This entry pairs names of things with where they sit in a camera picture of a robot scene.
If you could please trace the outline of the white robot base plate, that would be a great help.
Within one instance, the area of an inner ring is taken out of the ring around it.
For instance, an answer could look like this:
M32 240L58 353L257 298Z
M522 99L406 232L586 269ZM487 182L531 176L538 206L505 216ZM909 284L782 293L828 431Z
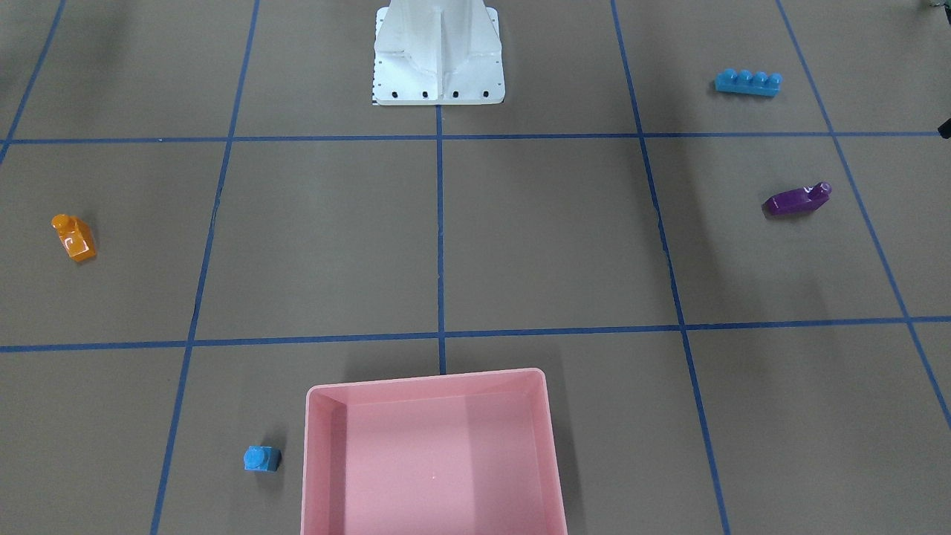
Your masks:
M504 102L499 13L482 1L391 1L376 12L376 106Z

